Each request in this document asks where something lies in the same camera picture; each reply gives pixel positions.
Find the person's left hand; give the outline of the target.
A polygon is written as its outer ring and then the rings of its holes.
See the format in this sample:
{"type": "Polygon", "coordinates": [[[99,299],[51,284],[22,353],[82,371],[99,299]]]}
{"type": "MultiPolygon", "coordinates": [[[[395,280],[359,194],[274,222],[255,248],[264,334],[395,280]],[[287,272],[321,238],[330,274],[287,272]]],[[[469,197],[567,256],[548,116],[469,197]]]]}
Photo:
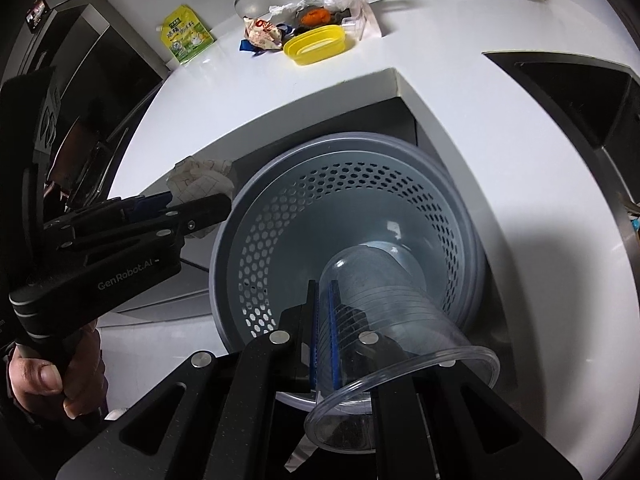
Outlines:
{"type": "Polygon", "coordinates": [[[23,356],[20,348],[13,351],[8,371],[14,399],[31,413],[64,411],[75,419],[102,408],[106,400],[108,382],[96,321],[82,328],[64,374],[49,361],[23,356]]]}

